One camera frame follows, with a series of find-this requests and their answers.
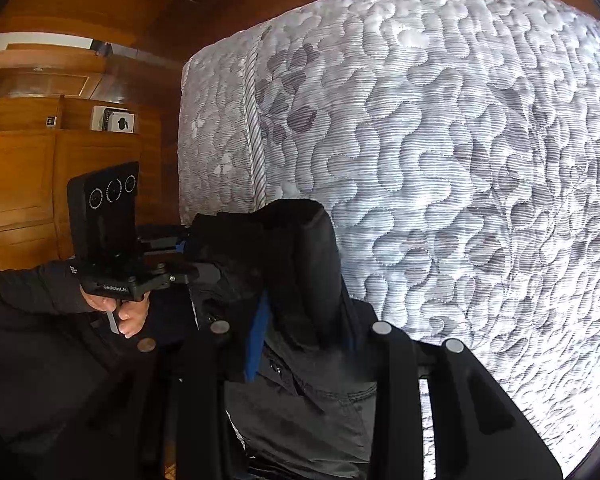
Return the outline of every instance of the finger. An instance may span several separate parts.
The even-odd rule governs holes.
[[[120,319],[131,319],[132,317],[141,317],[144,315],[146,308],[142,303],[133,303],[132,301],[125,301],[117,315]]]
[[[128,319],[119,324],[118,330],[128,339],[129,337],[136,335],[142,329],[143,323],[143,321],[138,322],[136,319]]]

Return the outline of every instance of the quilted pattern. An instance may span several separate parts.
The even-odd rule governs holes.
[[[258,171],[267,202],[318,200],[353,296],[414,338],[464,341],[565,473],[584,457],[600,22],[556,0],[320,0],[200,51],[183,92],[183,221],[254,208]]]

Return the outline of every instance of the blue strap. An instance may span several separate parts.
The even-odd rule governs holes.
[[[259,303],[257,303],[256,315],[253,317],[251,331],[247,338],[247,358],[244,361],[244,378],[249,383],[253,382],[256,377],[257,369],[259,368],[270,314],[269,295],[264,291],[262,297],[260,297]]]

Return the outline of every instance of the wooden cabinet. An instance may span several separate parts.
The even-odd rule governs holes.
[[[52,222],[55,136],[0,133],[0,231]]]
[[[85,48],[13,46],[0,50],[0,97],[65,95],[89,99],[106,68],[103,57]]]
[[[89,171],[139,161],[137,221],[160,222],[160,115],[129,107],[136,114],[134,134],[87,129],[92,107],[107,104],[0,98],[0,269],[73,254],[66,185]],[[58,117],[58,129],[43,129],[48,116]]]

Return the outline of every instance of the hand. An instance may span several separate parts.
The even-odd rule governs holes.
[[[118,330],[128,339],[137,334],[146,321],[148,316],[148,295],[147,292],[140,301],[125,301],[117,315],[120,318]]]
[[[84,300],[88,303],[88,306],[95,310],[99,310],[100,312],[114,312],[117,307],[113,298],[104,298],[103,296],[88,294],[84,292],[81,285],[80,292],[82,293]]]
[[[116,302],[113,298],[88,294],[84,292],[81,286],[80,292],[84,300],[94,310],[99,310],[100,312],[115,311]],[[148,294],[148,292],[144,294],[144,297],[140,301],[125,301],[120,306],[120,310],[117,313],[120,318],[120,324],[117,328],[127,339],[137,334],[144,326],[144,322],[148,316]]]

